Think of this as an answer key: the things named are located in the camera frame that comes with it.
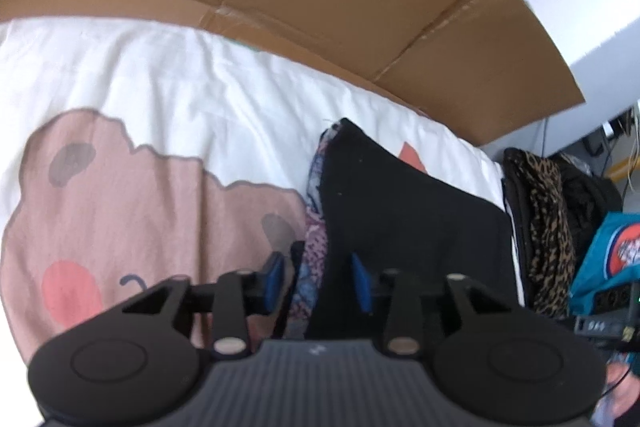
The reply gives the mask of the hand with orange nails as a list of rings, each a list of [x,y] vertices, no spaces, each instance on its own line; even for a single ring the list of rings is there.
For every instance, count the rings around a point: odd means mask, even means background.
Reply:
[[[611,412],[615,419],[627,414],[639,400],[639,378],[623,362],[608,362],[606,383],[611,387]]]

